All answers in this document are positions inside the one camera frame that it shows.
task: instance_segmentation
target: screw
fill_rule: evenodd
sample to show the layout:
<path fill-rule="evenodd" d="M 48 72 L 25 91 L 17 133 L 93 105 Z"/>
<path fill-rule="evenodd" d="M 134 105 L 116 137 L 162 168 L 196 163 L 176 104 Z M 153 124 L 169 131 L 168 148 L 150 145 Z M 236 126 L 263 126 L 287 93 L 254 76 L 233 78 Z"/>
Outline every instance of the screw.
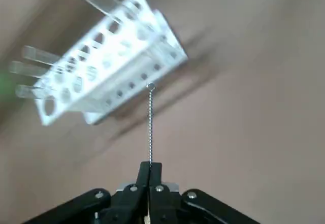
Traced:
<path fill-rule="evenodd" d="M 161 186 L 161 185 L 159 185 L 159 186 L 156 187 L 156 191 L 157 192 L 161 192 L 161 191 L 163 191 L 163 189 L 164 189 L 164 187 Z"/>
<path fill-rule="evenodd" d="M 195 199 L 197 197 L 197 194 L 194 193 L 194 192 L 188 192 L 187 193 L 187 196 L 190 198 L 190 199 Z"/>
<path fill-rule="evenodd" d="M 130 190 L 131 190 L 131 192 L 135 192 L 138 190 L 138 187 L 133 185 L 132 187 L 130 187 Z"/>
<path fill-rule="evenodd" d="M 96 199 L 100 199 L 100 198 L 102 198 L 103 196 L 104 196 L 104 194 L 103 194 L 102 191 L 99 191 L 99 192 L 95 195 Z"/>

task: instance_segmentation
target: rack hole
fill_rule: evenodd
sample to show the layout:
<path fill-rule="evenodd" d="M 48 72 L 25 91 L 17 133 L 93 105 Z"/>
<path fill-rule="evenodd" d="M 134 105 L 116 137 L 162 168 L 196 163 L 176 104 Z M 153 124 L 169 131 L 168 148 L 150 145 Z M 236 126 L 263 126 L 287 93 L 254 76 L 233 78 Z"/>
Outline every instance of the rack hole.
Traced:
<path fill-rule="evenodd" d="M 63 68 L 57 68 L 55 71 L 55 81 L 57 83 L 63 82 Z"/>
<path fill-rule="evenodd" d="M 117 20 L 119 20 L 119 19 L 114 20 L 108 26 L 108 31 L 113 33 L 113 34 L 115 34 L 118 31 L 119 27 L 120 27 L 120 24 L 117 22 Z"/>
<path fill-rule="evenodd" d="M 64 88 L 61 92 L 61 99 L 63 103 L 67 103 L 70 101 L 71 94 L 67 88 Z"/>
<path fill-rule="evenodd" d="M 161 69 L 161 66 L 159 64 L 155 64 L 153 66 L 153 68 L 156 70 L 156 71 L 159 71 Z"/>
<path fill-rule="evenodd" d="M 87 67 L 87 77 L 89 81 L 93 81 L 97 77 L 97 69 L 93 66 Z"/>
<path fill-rule="evenodd" d="M 84 47 L 82 47 L 82 49 L 80 51 L 82 51 L 82 52 L 84 52 L 86 54 L 89 54 L 90 53 L 90 49 L 89 49 L 89 47 L 87 45 L 85 45 Z M 84 56 L 80 55 L 79 56 L 79 60 L 85 61 L 86 58 Z"/>
<path fill-rule="evenodd" d="M 171 57 L 174 58 L 174 59 L 177 57 L 177 53 L 176 53 L 175 51 L 172 51 L 172 52 L 170 53 L 170 55 L 171 55 Z"/>
<path fill-rule="evenodd" d="M 49 96 L 45 98 L 44 103 L 44 112 L 47 116 L 50 116 L 53 114 L 55 108 L 55 98 L 53 96 Z"/>
<path fill-rule="evenodd" d="M 97 43 L 102 44 L 104 42 L 104 35 L 102 33 L 99 33 L 95 39 L 94 39 Z"/>
<path fill-rule="evenodd" d="M 128 19 L 130 19 L 130 20 L 134 20 L 134 19 L 135 19 L 135 17 L 134 17 L 135 14 L 132 14 L 132 13 L 131 13 L 131 10 L 129 10 L 129 9 L 127 9 L 127 10 L 125 11 L 125 15 L 126 15 L 126 17 L 127 17 Z"/>
<path fill-rule="evenodd" d="M 139 10 L 142 9 L 142 6 L 140 5 L 139 2 L 133 2 L 133 5 L 134 5 L 137 9 L 139 9 Z"/>
<path fill-rule="evenodd" d="M 73 90 L 76 93 L 79 93 L 82 90 L 82 78 L 81 77 L 76 77 L 76 80 L 73 84 Z"/>
<path fill-rule="evenodd" d="M 141 74 L 141 78 L 142 78 L 143 80 L 146 80 L 146 79 L 148 78 L 148 75 L 145 74 L 145 73 L 143 73 L 143 74 Z"/>
<path fill-rule="evenodd" d="M 123 92 L 121 90 L 119 90 L 116 94 L 117 94 L 118 97 L 122 97 L 123 96 Z"/>
<path fill-rule="evenodd" d="M 134 82 L 130 82 L 130 83 L 128 84 L 128 86 L 130 87 L 130 89 L 132 89 L 132 88 L 134 88 L 136 85 L 134 84 Z"/>

